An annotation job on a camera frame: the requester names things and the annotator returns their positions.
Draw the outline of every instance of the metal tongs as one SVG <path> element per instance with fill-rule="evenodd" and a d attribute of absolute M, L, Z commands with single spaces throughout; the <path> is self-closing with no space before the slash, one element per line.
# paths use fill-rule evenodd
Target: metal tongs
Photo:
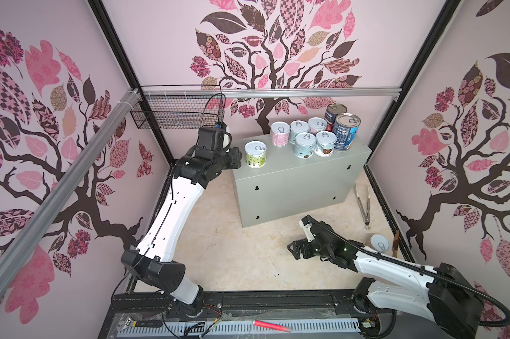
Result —
<path fill-rule="evenodd" d="M 362 214 L 362 218 L 364 219 L 364 229 L 370 229 L 370 188 L 368 184 L 366 184 L 366 190 L 368 191 L 368 202 L 366 203 L 366 212 L 364 212 L 364 207 L 362 207 L 362 202 L 360 201 L 359 191 L 356 188 L 355 184 L 355 193 L 357 194 L 357 201 L 360 207 L 360 213 Z"/>

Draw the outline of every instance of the round can lid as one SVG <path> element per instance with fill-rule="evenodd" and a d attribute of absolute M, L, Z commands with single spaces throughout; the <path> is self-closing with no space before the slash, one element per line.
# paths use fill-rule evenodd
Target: round can lid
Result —
<path fill-rule="evenodd" d="M 344 113 L 336 117 L 336 122 L 342 126 L 356 127 L 360 125 L 360 118 L 351 113 Z"/>
<path fill-rule="evenodd" d="M 390 248 L 390 244 L 386 237 L 381 234 L 374 234 L 370 238 L 370 244 L 372 247 L 379 252 L 387 252 Z"/>
<path fill-rule="evenodd" d="M 295 143 L 302 146 L 313 146 L 315 144 L 315 136 L 311 133 L 299 133 L 295 138 Z"/>
<path fill-rule="evenodd" d="M 322 131 L 315 135 L 317 142 L 320 144 L 333 144 L 338 139 L 333 132 Z"/>
<path fill-rule="evenodd" d="M 310 125 L 302 120 L 295 120 L 291 123 L 291 130 L 294 132 L 308 132 L 310 130 Z"/>
<path fill-rule="evenodd" d="M 274 133 L 287 133 L 291 129 L 291 126 L 283 121 L 276 121 L 270 126 L 270 129 L 274 131 Z"/>
<path fill-rule="evenodd" d="M 312 118 L 308 120 L 308 124 L 314 129 L 325 129 L 327 122 L 323 118 Z"/>
<path fill-rule="evenodd" d="M 333 103 L 326 107 L 326 110 L 333 113 L 333 114 L 342 114 L 347 113 L 347 107 L 346 105 L 342 105 L 339 103 Z"/>
<path fill-rule="evenodd" d="M 266 145 L 262 141 L 254 140 L 246 144 L 245 150 L 246 153 L 259 156 L 266 152 Z"/>

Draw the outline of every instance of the black cable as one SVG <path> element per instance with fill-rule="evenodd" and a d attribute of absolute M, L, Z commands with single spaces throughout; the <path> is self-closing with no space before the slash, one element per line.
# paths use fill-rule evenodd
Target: black cable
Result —
<path fill-rule="evenodd" d="M 503 303 L 499 302 L 498 300 L 496 300 L 495 298 L 491 297 L 490 295 L 488 295 L 486 293 L 483 293 L 483 292 L 481 292 L 480 290 L 478 290 L 476 288 L 472 288 L 472 287 L 469 287 L 467 285 L 464 285 L 464 284 L 462 284 L 462 283 L 460 283 L 458 281 L 455 281 L 453 279 L 449 279 L 449 278 L 444 277 L 442 275 L 438 275 L 437 273 L 434 273 L 432 271 L 427 271 L 424 268 L 419 268 L 417 266 L 408 264 L 406 262 L 403 262 L 403 261 L 400 261 L 400 260 L 397 260 L 397 259 L 394 259 L 394 258 L 391 258 L 391 257 L 387 257 L 385 255 L 382 255 L 379 252 L 373 253 L 371 251 L 367 251 L 366 249 L 358 247 L 357 245 L 349 242 L 344 237 L 342 237 L 341 235 L 339 235 L 336 232 L 332 231 L 331 229 L 328 229 L 327 227 L 325 227 L 323 225 L 323 223 L 319 223 L 319 226 L 321 226 L 323 229 L 325 229 L 330 234 L 334 235 L 338 239 L 344 241 L 348 245 L 356 248 L 358 251 L 361 251 L 364 254 L 371 255 L 374 258 L 377 258 L 377 259 L 380 259 L 380 260 L 392 262 L 393 264 L 402 266 L 404 268 L 409 268 L 412 271 L 421 273 L 423 275 L 427 275 L 427 276 L 432 277 L 432 278 L 434 278 L 436 280 L 443 281 L 443 282 L 446 282 L 446 283 L 451 284 L 451 285 L 455 285 L 455 286 L 457 286 L 459 288 L 462 288 L 463 290 L 471 292 L 474 295 L 477 295 L 477 296 L 481 297 L 482 299 L 484 299 L 484 300 L 486 300 L 488 302 L 493 303 L 505 315 L 505 318 L 502 319 L 502 320 L 499 320 L 499 321 L 479 321 L 479 326 L 485 326 L 485 327 L 506 327 L 506 326 L 510 325 L 510 310 L 509 310 L 509 308 L 505 307 L 505 305 Z"/>

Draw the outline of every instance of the pink can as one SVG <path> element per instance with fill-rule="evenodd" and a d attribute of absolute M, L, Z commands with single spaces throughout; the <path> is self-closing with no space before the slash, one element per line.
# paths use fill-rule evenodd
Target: pink can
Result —
<path fill-rule="evenodd" d="M 289 141 L 291 126 L 283 121 L 277 121 L 270 126 L 270 141 L 274 146 L 285 146 Z"/>

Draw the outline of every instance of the pink wall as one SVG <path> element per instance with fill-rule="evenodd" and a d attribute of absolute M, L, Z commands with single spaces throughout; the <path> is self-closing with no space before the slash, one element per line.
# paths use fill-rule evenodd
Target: pink wall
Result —
<path fill-rule="evenodd" d="M 278 79 L 282 75 L 284 88 L 299 87 L 307 81 L 311 81 L 310 87 L 320 87 L 325 80 L 345 76 L 349 78 L 340 81 L 340 85 L 399 87 L 443 3 L 415 0 L 273 0 L 267 1 L 264 8 L 262 2 L 238 0 L 105 1 L 143 85 L 212 84 L 215 81 L 222 86 L 230 83 L 229 88 L 242 89 L 280 88 Z M 275 9 L 269 10 L 272 4 Z M 294 11 L 295 20 L 282 15 L 282 12 L 287 12 L 287 6 Z M 230 21 L 223 21 L 221 17 L 235 18 L 238 24 L 229 24 Z M 249 45 L 243 40 L 249 36 L 263 39 L 264 31 L 269 34 L 276 31 L 272 30 L 276 21 L 284 32 L 283 44 L 279 40 L 268 40 Z M 209 36 L 197 35 L 196 30 Z M 299 43 L 302 40 L 299 32 L 304 33 L 303 43 Z M 326 42 L 333 34 L 338 34 L 337 40 L 323 55 Z M 199 38 L 204 43 L 204 53 L 200 49 Z M 210 47 L 206 47 L 208 38 L 212 40 L 208 43 Z M 350 50 L 340 53 L 348 44 Z M 289 53 L 286 60 L 291 46 L 297 46 L 298 53 Z M 213 51 L 215 47 L 219 50 L 212 52 L 212 58 L 219 57 L 221 63 L 212 60 L 208 53 L 208 48 Z M 328 87 L 334 85 L 337 83 L 326 83 Z M 334 99 L 344 103 L 350 112 L 362 119 L 359 136 L 365 141 L 371 138 L 389 103 L 388 97 Z M 227 108 L 225 123 L 237 138 L 267 133 L 273 121 L 322 116 L 328 102 L 314 104 L 310 103 L 311 100 L 291 98 L 294 104 L 287 103 L 288 111 L 279 112 L 274 106 L 283 100 L 272 103 L 266 100 L 265 108 L 259 112 L 256 110 L 258 98 L 254 98 L 238 104 L 247 105 L 247 108 L 253 106 L 253 115 L 243 117 L 237 113 L 231 116 L 232 112 Z M 266 116 L 268 121 L 261 119 L 262 116 Z M 196 131 L 166 130 L 164 134 L 175 157 L 182 155 L 197 139 Z"/>
<path fill-rule="evenodd" d="M 370 166 L 416 260 L 510 309 L 510 0 L 484 3 L 464 3 Z"/>
<path fill-rule="evenodd" d="M 0 255 L 128 89 L 84 1 L 0 2 Z M 127 116 L 5 293 L 0 338 L 96 337 L 166 170 Z"/>

